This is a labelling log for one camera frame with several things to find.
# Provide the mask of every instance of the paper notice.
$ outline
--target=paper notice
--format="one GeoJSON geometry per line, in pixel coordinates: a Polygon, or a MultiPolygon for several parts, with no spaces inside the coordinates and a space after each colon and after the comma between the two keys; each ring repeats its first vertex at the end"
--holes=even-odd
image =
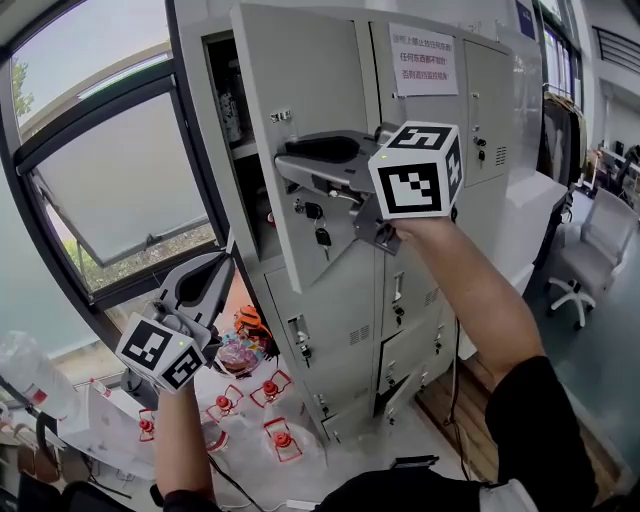
{"type": "Polygon", "coordinates": [[[399,96],[457,95],[452,36],[389,24],[399,96]]]}

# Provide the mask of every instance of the key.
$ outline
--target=key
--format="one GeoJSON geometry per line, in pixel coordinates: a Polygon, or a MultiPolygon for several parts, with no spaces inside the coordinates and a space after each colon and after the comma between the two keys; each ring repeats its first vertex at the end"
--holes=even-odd
{"type": "Polygon", "coordinates": [[[307,219],[318,220],[324,217],[322,206],[316,203],[304,203],[304,211],[307,214],[307,219]]]}
{"type": "Polygon", "coordinates": [[[329,232],[324,228],[316,229],[316,242],[324,249],[324,254],[327,257],[327,261],[331,261],[329,258],[329,247],[331,247],[331,237],[329,232]]]}

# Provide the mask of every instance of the black sleeve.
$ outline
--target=black sleeve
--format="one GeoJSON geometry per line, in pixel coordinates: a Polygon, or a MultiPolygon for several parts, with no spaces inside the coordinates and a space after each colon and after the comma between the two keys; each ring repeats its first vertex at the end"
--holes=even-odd
{"type": "Polygon", "coordinates": [[[197,492],[173,491],[164,498],[164,512],[220,512],[211,501],[197,492]]]}
{"type": "Polygon", "coordinates": [[[598,488],[564,388],[546,357],[519,364],[489,399],[498,480],[518,479],[540,512],[588,510],[598,488]]]}

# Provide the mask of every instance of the office chair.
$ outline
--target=office chair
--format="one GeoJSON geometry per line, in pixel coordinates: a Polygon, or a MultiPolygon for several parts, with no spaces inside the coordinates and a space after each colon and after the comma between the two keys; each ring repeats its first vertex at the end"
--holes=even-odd
{"type": "Polygon", "coordinates": [[[566,244],[559,252],[558,266],[564,267],[572,278],[569,282],[552,277],[545,290],[552,285],[566,292],[551,304],[549,316],[565,302],[572,301],[580,319],[576,331],[585,325],[587,313],[596,307],[596,298],[604,293],[617,275],[627,244],[638,225],[638,214],[624,201],[600,189],[591,206],[587,220],[580,229],[580,239],[566,244]]]}

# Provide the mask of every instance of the open locker door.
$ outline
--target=open locker door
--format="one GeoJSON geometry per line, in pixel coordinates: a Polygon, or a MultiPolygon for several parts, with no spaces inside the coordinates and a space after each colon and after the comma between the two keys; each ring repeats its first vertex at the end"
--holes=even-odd
{"type": "Polygon", "coordinates": [[[354,240],[352,203],[306,190],[287,194],[274,157],[294,137],[367,131],[355,27],[299,9],[253,4],[237,4],[231,21],[284,261],[293,289],[302,292],[354,240]],[[273,122],[272,114],[283,111],[291,119],[273,122]],[[319,204],[324,218],[314,227],[294,210],[296,199],[319,204]],[[316,241],[316,227],[331,237],[328,258],[316,241]]]}

